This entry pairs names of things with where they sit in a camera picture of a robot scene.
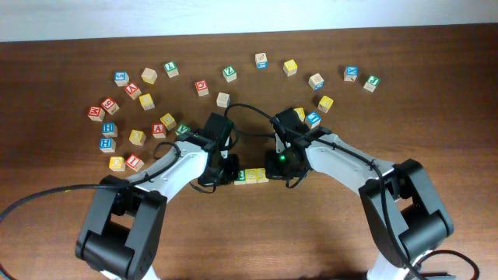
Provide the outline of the green R block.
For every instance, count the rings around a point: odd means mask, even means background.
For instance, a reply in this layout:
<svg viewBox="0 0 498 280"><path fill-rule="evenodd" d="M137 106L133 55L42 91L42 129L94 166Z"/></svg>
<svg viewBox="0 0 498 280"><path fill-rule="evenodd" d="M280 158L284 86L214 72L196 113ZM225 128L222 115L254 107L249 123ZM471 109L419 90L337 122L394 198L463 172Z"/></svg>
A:
<svg viewBox="0 0 498 280"><path fill-rule="evenodd" d="M243 185L247 183L245 170L240 170L238 173L238 178L234 181L235 185Z"/></svg>

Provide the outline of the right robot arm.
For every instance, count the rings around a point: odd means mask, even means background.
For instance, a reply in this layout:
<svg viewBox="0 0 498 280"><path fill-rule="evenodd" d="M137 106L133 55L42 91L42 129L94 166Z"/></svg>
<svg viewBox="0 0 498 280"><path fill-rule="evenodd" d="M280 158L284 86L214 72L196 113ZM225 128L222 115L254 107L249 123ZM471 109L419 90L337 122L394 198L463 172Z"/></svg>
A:
<svg viewBox="0 0 498 280"><path fill-rule="evenodd" d="M367 279L417 279L417 261L454 232L454 223L428 173L414 159L395 164L346 144L331 130L304 124L286 109L270 122L275 150L266 153L266 176L294 188L310 171L323 173L359 195L380 251Z"/></svg>

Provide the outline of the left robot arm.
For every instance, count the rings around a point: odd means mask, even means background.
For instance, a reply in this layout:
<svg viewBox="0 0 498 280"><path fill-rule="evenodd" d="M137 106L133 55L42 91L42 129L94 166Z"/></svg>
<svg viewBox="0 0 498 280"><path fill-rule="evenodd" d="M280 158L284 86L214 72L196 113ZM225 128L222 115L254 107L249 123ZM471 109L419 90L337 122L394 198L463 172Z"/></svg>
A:
<svg viewBox="0 0 498 280"><path fill-rule="evenodd" d="M210 114L205 126L171 142L170 151L126 179L103 178L76 241L75 255L109 279L155 279L153 261L167 204L196 180L212 193L232 183L238 158L228 155L233 122Z"/></svg>

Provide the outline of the yellow block camera picture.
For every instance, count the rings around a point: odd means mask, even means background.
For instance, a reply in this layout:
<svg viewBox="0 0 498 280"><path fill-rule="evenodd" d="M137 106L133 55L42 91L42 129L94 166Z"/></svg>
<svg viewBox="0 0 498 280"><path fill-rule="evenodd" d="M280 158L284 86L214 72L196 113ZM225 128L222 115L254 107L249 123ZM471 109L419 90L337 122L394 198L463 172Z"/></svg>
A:
<svg viewBox="0 0 498 280"><path fill-rule="evenodd" d="M257 169L246 169L244 172L247 184L256 184L258 182Z"/></svg>

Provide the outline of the yellow block under arm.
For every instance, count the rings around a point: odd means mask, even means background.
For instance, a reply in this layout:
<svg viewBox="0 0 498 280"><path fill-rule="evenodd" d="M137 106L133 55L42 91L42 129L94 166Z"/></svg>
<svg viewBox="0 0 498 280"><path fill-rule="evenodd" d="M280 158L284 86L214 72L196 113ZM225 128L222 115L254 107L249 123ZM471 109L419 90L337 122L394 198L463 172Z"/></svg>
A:
<svg viewBox="0 0 498 280"><path fill-rule="evenodd" d="M133 145L144 145L146 134L143 131L132 130L128 139Z"/></svg>

